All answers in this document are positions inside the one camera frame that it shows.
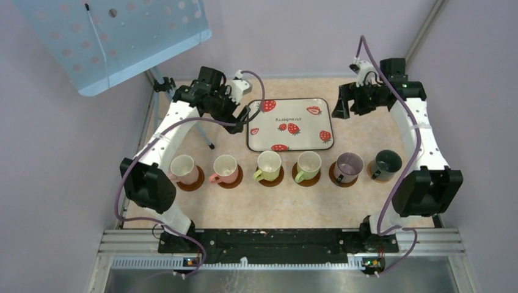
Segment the tray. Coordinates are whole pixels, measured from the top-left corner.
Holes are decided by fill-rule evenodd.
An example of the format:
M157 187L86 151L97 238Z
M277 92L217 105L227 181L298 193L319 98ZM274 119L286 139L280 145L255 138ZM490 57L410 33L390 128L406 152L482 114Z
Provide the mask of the tray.
M250 113L260 100L249 103ZM252 151L328 150L334 144L329 107L322 98L268 99L247 125Z
M95 96L212 34L203 0L13 2L84 96ZM108 73L85 2L106 54Z

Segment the purple wall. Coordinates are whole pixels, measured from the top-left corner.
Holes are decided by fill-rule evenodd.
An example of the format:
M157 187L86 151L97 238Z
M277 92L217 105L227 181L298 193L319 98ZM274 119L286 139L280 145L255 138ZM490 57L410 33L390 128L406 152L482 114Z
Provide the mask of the purple wall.
M79 95L10 1L0 39L0 292L84 292L151 89Z
M464 184L444 219L458 227L483 292L518 278L518 2L450 1L410 66L428 93L443 155Z
M378 59L403 57L433 0L206 0L211 39L161 65L186 79L206 65L262 76L351 75L360 35Z

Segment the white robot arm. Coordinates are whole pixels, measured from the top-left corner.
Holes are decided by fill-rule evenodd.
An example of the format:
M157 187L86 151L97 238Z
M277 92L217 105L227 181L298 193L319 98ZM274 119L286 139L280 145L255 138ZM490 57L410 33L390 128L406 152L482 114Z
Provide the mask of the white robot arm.
M165 135L162 133L175 123L200 117L204 113L211 114L217 121L239 123L248 117L250 109L245 107L237 118L233 113L243 95L251 90L252 84L243 79L241 71L237 71L236 76L227 84L223 73L202 67L198 79L190 86L182 85L175 92L165 118L151 138L158 141L152 149L142 155L126 180L126 196L167 226L181 234L186 234L194 225L174 202L175 188L164 175L168 174L169 164L176 150L196 121L183 123ZM242 125L225 128L232 134L243 130ZM125 159L122 162L122 174L126 172L131 161L131 159Z
M388 107L401 133L408 158L412 157L417 144L415 128L418 128L421 134L417 158L404 174L401 184L396 187L386 213L381 215L378 212L368 217L371 233L378 234L377 224L380 216L380 231L387 231L394 226L404 227L416 218L446 211L462 184L462 173L450 169L437 146L428 120L426 93L422 83L408 81L403 58L380 62L381 71L414 115L417 121L417 125L414 125L407 110L388 87L382 82L372 83L372 78L377 74L371 63L356 58L349 67L357 73L357 82L340 86L338 103L332 113L334 118L349 118L348 101L351 100L354 103L350 110L359 115L368 114L379 106Z

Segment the dark green mug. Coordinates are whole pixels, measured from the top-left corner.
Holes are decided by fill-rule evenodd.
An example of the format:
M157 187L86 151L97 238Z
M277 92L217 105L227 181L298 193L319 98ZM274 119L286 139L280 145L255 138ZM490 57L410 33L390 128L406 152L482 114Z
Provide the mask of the dark green mug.
M396 152L382 150L370 164L371 179L389 181L401 169L401 166L403 166L403 162Z

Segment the brown coaster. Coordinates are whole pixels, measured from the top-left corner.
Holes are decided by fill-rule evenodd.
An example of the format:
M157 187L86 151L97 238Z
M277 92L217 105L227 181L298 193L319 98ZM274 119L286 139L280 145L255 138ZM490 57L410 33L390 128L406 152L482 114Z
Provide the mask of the brown coaster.
M268 180L261 180L261 181L257 181L259 182L262 186L266 186L266 187L274 187L274 186L277 186L279 185L279 183L282 182L282 179L284 179L284 168L282 166L280 166L280 172L279 172L279 175L278 177L273 180L273 181L268 181Z
M337 163L336 163L336 162L334 162L334 163L331 165L331 167L329 167L329 179L331 179L331 182L333 182L333 184L334 184L334 185L337 185L337 179L336 179L336 177L335 177L335 175L334 175L334 172L333 172L333 171L334 171L334 169L335 169L335 165L336 165L336 164L337 164ZM351 181L351 182L349 182L349 183L340 183L340 185L338 185L338 186L340 186L340 187L349 187L349 186L352 186L354 183L356 183L356 181L357 181L357 180L358 180L358 177L354 178L354 180L352 180L352 181Z
M195 191L196 189L200 188L203 184L203 181L205 180L205 174L203 172L203 170L200 168L200 166L196 166L198 167L198 181L196 181L195 183L192 183L190 185L187 185L187 184L183 184L181 182L177 182L177 186L183 190L183 191Z
M297 177L298 173L299 172L297 172L297 163L295 163L295 165L293 165L293 168L291 168L291 177L293 178L293 181L295 180L295 177ZM318 174L315 177L313 177L312 179L302 180L300 183L297 183L297 181L295 181L295 183L297 183L300 186L304 186L304 187L313 186L318 182L318 180L320 180L320 173L322 173L322 172L319 170Z
M369 178L371 178L371 179L372 179L372 173L371 173L371 165L372 165L372 163L373 163L373 161L371 161L371 162L367 165L367 174L369 174ZM379 182L379 183L387 183L387 182L389 182L389 181L390 181L390 179L389 179L389 180L372 179L372 180L374 180L374 181L376 181L376 182Z
M243 170L242 170L241 166L238 165L238 179L236 179L236 181L234 181L232 183L220 182L217 185L219 185L223 188L226 188L226 189L232 189L232 188L238 186L241 183L241 181L243 181Z

